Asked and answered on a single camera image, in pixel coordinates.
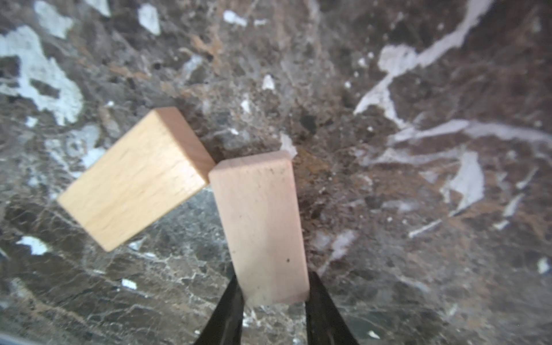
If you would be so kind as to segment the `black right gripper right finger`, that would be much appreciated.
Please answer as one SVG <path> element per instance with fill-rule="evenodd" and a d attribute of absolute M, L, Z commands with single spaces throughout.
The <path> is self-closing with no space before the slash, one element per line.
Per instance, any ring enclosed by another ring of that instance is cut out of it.
<path fill-rule="evenodd" d="M 308 345 L 358 345 L 318 274 L 310 271 L 308 277 L 310 293 L 305 303 Z"/>

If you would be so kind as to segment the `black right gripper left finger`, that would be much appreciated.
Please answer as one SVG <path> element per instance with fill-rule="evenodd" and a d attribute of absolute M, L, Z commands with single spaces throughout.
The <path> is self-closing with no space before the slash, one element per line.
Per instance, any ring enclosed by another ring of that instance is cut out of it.
<path fill-rule="evenodd" d="M 234 275 L 194 345 L 240 345 L 243 313 L 244 296 Z"/>

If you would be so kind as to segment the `natural wooden block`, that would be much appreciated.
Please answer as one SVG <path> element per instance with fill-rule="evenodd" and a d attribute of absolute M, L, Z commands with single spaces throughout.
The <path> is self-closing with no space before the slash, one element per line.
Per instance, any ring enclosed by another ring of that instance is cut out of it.
<path fill-rule="evenodd" d="M 157 108 L 57 201 L 110 252 L 206 187 L 214 166 L 182 113 Z"/>
<path fill-rule="evenodd" d="M 310 283 L 290 154 L 224 160 L 208 178 L 245 303 L 306 301 Z"/>

